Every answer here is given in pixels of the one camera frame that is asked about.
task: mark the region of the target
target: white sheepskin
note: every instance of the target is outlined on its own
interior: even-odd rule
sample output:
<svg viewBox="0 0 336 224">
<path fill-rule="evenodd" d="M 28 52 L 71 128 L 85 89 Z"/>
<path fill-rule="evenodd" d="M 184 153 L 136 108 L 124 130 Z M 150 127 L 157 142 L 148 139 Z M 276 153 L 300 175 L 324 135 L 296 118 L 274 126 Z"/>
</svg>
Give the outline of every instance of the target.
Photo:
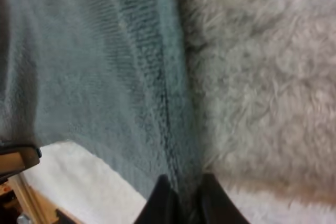
<svg viewBox="0 0 336 224">
<path fill-rule="evenodd" d="M 336 192 L 336 0 L 180 0 L 205 169 Z"/>
<path fill-rule="evenodd" d="M 41 163 L 24 172 L 31 186 L 87 224 L 131 224 L 145 199 L 101 159 L 73 142 L 42 149 Z M 309 207 L 269 192 L 225 187 L 251 224 L 332 224 L 336 213 L 322 204 Z"/>
</svg>

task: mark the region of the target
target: gray blanket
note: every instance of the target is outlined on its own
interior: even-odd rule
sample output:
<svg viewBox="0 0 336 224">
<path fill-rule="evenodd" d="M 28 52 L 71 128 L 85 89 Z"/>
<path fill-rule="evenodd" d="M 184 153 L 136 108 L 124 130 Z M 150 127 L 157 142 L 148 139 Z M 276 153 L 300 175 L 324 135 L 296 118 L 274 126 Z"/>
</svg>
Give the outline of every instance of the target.
<svg viewBox="0 0 336 224">
<path fill-rule="evenodd" d="M 0 11 L 2 140 L 74 140 L 143 196 L 168 174 L 187 202 L 201 163 L 175 0 L 1 0 Z"/>
</svg>

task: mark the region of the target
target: faux fur rug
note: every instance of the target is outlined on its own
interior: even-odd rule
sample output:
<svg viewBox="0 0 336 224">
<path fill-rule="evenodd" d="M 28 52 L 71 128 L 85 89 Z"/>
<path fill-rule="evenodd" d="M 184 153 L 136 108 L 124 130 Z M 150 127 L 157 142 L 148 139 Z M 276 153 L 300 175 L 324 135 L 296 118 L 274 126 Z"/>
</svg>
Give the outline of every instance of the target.
<svg viewBox="0 0 336 224">
<path fill-rule="evenodd" d="M 180 0 L 205 168 L 336 191 L 336 0 Z"/>
</svg>

